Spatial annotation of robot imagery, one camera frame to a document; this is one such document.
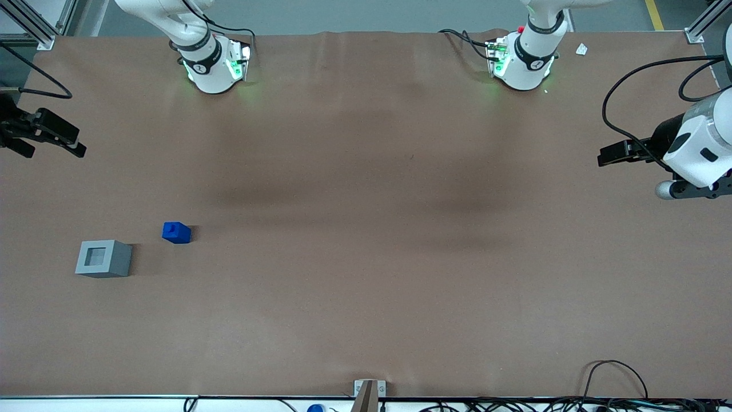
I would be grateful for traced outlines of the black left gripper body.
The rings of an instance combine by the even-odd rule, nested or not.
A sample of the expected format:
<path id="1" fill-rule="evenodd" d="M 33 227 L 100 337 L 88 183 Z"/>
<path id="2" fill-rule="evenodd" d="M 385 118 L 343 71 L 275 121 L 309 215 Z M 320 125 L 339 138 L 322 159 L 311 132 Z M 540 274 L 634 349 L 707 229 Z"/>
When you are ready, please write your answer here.
<path id="1" fill-rule="evenodd" d="M 684 120 L 684 115 L 679 114 L 659 123 L 651 135 L 650 152 L 656 159 L 657 164 L 664 167 L 664 169 L 670 169 L 670 167 L 662 162 L 662 158 L 669 151 L 671 144 L 677 137 L 677 133 Z"/>

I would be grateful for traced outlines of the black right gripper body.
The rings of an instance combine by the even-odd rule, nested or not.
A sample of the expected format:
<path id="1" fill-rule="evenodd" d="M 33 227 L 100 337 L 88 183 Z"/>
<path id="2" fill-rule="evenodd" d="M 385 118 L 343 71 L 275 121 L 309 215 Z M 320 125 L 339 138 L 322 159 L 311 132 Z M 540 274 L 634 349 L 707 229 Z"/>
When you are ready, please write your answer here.
<path id="1" fill-rule="evenodd" d="M 26 112 L 19 109 L 15 101 L 8 94 L 1 94 L 1 138 L 2 141 L 11 138 L 28 138 L 40 141 L 40 132 L 35 122 L 39 119 L 40 109 L 35 112 Z"/>

